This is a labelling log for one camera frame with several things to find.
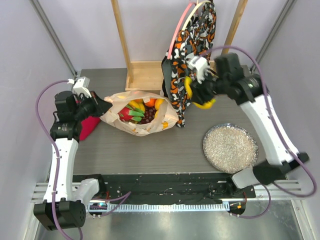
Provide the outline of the fake yellow banana bunch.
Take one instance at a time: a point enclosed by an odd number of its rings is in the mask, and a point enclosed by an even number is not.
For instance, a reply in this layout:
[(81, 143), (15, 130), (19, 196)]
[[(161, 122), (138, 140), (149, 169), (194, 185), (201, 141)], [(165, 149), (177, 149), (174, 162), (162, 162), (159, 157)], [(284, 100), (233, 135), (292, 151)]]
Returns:
[(184, 80), (184, 88), (186, 90), (186, 93), (187, 93), (187, 96), (191, 99), (192, 103), (199, 109), (202, 109), (202, 110), (208, 110), (210, 109), (215, 103), (216, 103), (216, 99), (213, 98), (211, 99), (210, 101), (208, 102), (205, 102), (203, 104), (199, 104), (199, 103), (196, 103), (195, 101), (192, 100), (192, 97), (193, 97), (193, 91), (192, 91), (192, 88), (191, 88), (191, 84), (193, 83), (192, 79), (190, 77), (186, 77), (185, 80)]

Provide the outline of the banana print plastic bag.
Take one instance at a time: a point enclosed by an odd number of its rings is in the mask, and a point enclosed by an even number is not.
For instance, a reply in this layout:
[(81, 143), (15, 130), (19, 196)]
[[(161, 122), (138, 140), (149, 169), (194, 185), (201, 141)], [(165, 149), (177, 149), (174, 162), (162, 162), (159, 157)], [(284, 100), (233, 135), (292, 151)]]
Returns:
[[(120, 119), (120, 111), (125, 108), (130, 101), (143, 100), (143, 102), (146, 103), (152, 99), (161, 99), (164, 102), (160, 104), (157, 116), (149, 123), (138, 124)], [(143, 137), (170, 129), (178, 121), (178, 115), (171, 106), (170, 101), (154, 93), (131, 90), (106, 96), (104, 100), (111, 103), (112, 107), (100, 119), (119, 130), (135, 136)]]

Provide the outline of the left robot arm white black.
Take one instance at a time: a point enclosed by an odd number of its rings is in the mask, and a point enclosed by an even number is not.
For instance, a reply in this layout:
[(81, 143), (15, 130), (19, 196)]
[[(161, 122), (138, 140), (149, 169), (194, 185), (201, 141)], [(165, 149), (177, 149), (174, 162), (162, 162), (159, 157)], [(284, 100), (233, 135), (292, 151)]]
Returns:
[(85, 176), (74, 190), (73, 172), (82, 122), (89, 117), (101, 117), (112, 107), (94, 91), (89, 96), (62, 91), (55, 95), (54, 104), (54, 122), (48, 132), (52, 145), (49, 182), (42, 203), (33, 208), (34, 216), (48, 231), (81, 228), (90, 200), (106, 195), (101, 174)]

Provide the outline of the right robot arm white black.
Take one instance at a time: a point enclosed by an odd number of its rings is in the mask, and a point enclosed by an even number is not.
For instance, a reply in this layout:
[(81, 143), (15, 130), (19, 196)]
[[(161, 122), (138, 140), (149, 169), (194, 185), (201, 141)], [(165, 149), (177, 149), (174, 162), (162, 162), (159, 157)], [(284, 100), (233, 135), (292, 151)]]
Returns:
[(195, 56), (188, 63), (196, 75), (195, 81), (189, 84), (191, 100), (200, 106), (216, 95), (226, 95), (234, 100), (253, 125), (266, 155), (262, 163), (231, 176), (225, 190), (230, 197), (236, 198), (244, 188), (255, 184), (269, 185), (310, 158), (288, 138), (274, 110), (271, 96), (263, 91), (261, 76), (246, 74), (235, 53), (221, 55), (214, 61), (216, 77), (210, 74), (206, 58)]

